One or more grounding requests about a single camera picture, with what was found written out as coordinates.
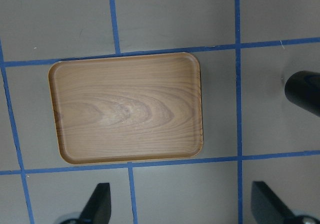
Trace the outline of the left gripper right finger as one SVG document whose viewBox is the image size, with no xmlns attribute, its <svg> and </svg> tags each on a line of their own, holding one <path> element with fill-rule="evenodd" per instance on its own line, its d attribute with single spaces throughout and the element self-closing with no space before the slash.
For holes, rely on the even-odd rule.
<svg viewBox="0 0 320 224">
<path fill-rule="evenodd" d="M 295 214 L 263 181 L 251 184 L 251 213 L 257 224 L 288 224 Z"/>
</svg>

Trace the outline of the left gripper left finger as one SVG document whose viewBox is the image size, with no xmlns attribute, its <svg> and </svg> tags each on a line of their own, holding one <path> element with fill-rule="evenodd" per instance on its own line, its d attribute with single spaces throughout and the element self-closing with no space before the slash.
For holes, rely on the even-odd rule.
<svg viewBox="0 0 320 224">
<path fill-rule="evenodd" d="M 111 190 L 109 183 L 97 184 L 79 216 L 83 224 L 108 224 L 111 219 Z"/>
</svg>

